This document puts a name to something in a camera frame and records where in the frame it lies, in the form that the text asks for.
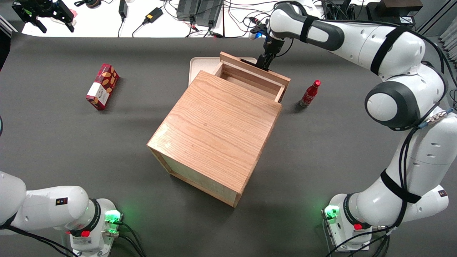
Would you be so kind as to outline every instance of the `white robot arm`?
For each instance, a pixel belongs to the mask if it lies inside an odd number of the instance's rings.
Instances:
[[[457,116],[437,106],[446,94],[447,80],[421,63],[424,41],[402,27],[319,20],[297,2],[284,1],[275,4],[265,53],[256,67],[268,69],[285,38],[327,49],[377,74],[382,82],[368,93],[365,109],[376,122],[404,131],[391,164],[369,188],[330,200],[324,213],[337,250],[359,250],[370,242],[372,226],[396,227],[399,215],[404,215],[400,219],[404,222],[444,210],[448,197],[439,183],[457,156]],[[423,120],[436,123],[416,129]],[[411,130],[417,132],[408,136]],[[404,160],[400,156],[406,140],[409,152]],[[405,189],[399,175],[402,161],[408,181]]]
[[[108,199],[89,199],[77,186],[26,190],[24,182],[0,171],[0,235],[18,230],[64,229],[73,253],[108,256],[121,214]]]

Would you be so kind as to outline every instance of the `red box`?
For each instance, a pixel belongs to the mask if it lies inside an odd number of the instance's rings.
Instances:
[[[97,110],[104,110],[118,79],[119,74],[117,74],[113,66],[103,64],[89,92],[87,92],[86,100]]]

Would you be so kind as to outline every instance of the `coca-cola bottle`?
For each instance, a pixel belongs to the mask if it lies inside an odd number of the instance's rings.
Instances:
[[[308,108],[311,104],[311,101],[317,95],[318,88],[320,86],[320,81],[316,80],[312,86],[310,86],[305,94],[303,95],[302,99],[298,102],[303,108]]]

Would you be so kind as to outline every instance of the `gray table surface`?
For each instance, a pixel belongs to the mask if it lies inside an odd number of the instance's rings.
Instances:
[[[257,57],[261,45],[247,39],[16,34],[0,72],[0,169],[31,190],[78,185],[92,198],[112,200],[149,257],[323,257],[320,210],[337,193],[370,186],[401,136],[365,113],[365,96],[380,82],[370,71],[299,42],[273,62],[271,68],[292,81],[236,209],[169,176],[146,147],[186,89],[191,58],[220,51]],[[112,64],[122,79],[99,112],[85,95],[102,63]],[[322,81],[319,94],[309,109],[297,111],[296,102],[316,79]],[[402,224],[387,256],[454,256],[455,170],[452,165],[442,182],[449,207]],[[36,233],[59,240],[53,229]],[[14,235],[0,237],[0,256],[59,254]],[[119,239],[111,256],[135,255]]]

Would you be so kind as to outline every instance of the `wooden box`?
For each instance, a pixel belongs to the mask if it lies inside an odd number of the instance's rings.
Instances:
[[[226,53],[220,61],[200,71],[147,146],[171,175],[236,207],[290,79]]]

